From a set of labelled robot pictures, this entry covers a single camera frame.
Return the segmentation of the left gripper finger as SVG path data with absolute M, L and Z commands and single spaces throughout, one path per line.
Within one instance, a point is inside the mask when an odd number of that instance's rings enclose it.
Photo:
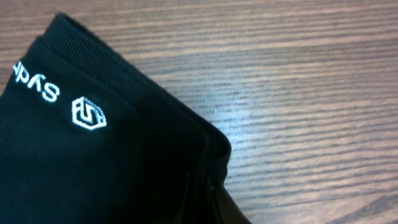
M 211 211 L 216 224 L 251 224 L 222 185 L 211 190 Z

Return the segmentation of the black t-shirt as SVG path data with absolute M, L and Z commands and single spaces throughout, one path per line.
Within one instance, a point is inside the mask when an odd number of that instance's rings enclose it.
M 212 223 L 228 139 L 59 13 L 1 95 L 2 223 Z

